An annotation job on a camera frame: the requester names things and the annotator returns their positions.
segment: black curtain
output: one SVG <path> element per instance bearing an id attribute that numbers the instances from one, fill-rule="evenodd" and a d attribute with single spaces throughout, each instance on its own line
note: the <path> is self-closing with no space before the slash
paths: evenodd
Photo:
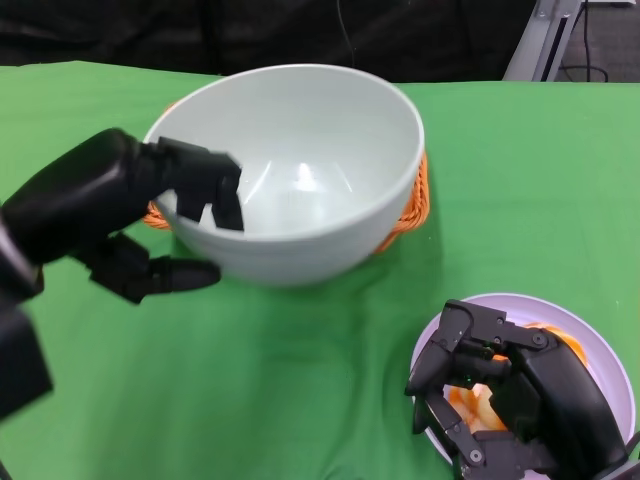
<path id="1" fill-rule="evenodd" d="M 390 81 L 499 80 L 535 0 L 340 0 L 356 67 Z M 88 60 L 232 74 L 351 65 L 337 0 L 0 0 L 0 64 Z"/>

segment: floor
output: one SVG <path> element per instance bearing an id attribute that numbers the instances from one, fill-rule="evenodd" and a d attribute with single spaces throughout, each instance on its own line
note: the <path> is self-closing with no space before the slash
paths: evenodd
<path id="1" fill-rule="evenodd" d="M 583 42 L 584 13 L 571 34 L 563 58 L 564 65 L 586 63 Z M 614 7 L 610 4 L 591 4 L 588 21 L 591 64 L 604 68 L 610 82 L 640 82 L 640 4 Z M 568 71 L 573 81 L 585 81 L 586 71 Z M 601 82 L 603 76 L 592 72 L 592 82 Z M 556 81 L 571 81 L 559 71 Z"/>

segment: robotic hand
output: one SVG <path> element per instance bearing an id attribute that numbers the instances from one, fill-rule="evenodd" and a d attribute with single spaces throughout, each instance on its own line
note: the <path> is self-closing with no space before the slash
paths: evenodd
<path id="1" fill-rule="evenodd" d="M 405 390 L 415 396 L 414 433 L 431 428 L 456 479 L 518 480 L 526 470 L 552 480 L 640 478 L 609 404 L 571 348 L 547 330 L 506 318 L 469 303 L 445 304 Z M 445 384 L 476 383 L 491 388 L 490 404 L 509 431 L 471 434 L 443 397 Z"/>
<path id="2" fill-rule="evenodd" d="M 220 280 L 209 262 L 150 259 L 116 233 L 147 204 L 176 192 L 177 213 L 200 221 L 211 204 L 216 226 L 243 230 L 240 167 L 224 153 L 160 138 L 142 144 L 105 130 L 32 177 L 0 206 L 0 419 L 51 389 L 35 331 L 17 304 L 43 290 L 42 265 L 69 255 L 91 279 L 133 302 Z"/>

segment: screw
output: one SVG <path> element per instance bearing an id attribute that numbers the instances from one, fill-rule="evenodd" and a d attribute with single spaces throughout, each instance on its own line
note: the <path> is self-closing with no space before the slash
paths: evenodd
<path id="1" fill-rule="evenodd" d="M 480 453 L 480 450 L 471 450 L 469 457 L 471 457 L 473 463 L 478 463 L 482 460 L 482 453 Z"/>
<path id="2" fill-rule="evenodd" d="M 542 334 L 536 333 L 533 336 L 533 343 L 535 343 L 536 345 L 544 345 L 544 337 L 542 336 Z"/>

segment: orange object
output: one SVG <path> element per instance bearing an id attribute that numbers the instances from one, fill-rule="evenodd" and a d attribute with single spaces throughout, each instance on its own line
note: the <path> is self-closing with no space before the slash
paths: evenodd
<path id="1" fill-rule="evenodd" d="M 416 181 L 413 184 L 413 191 L 409 198 L 409 203 L 404 209 L 402 216 L 396 223 L 391 233 L 376 249 L 376 253 L 383 252 L 389 245 L 393 243 L 398 235 L 401 233 L 410 232 L 421 226 L 429 215 L 429 181 L 427 174 L 427 154 L 424 153 L 420 167 L 418 168 L 418 174 L 416 175 Z M 147 215 L 143 221 L 147 225 L 160 230 L 171 230 L 171 227 L 162 216 L 162 213 L 152 203 L 149 203 Z"/>
<path id="2" fill-rule="evenodd" d="M 564 330 L 549 325 L 547 323 L 529 323 L 525 325 L 525 328 L 544 328 L 551 333 L 556 334 L 573 350 L 578 356 L 582 364 L 587 366 L 587 355 L 575 338 L 566 333 Z M 507 360 L 507 357 L 502 355 L 494 355 L 494 360 Z M 475 432 L 478 429 L 489 430 L 506 430 L 506 427 L 500 421 L 495 414 L 491 406 L 489 405 L 489 398 L 491 397 L 491 390 L 486 385 L 477 384 L 472 390 L 467 390 L 460 387 L 451 387 L 449 391 L 449 403 L 456 409 L 458 414 L 462 417 L 465 423 L 471 429 L 471 432 Z"/>

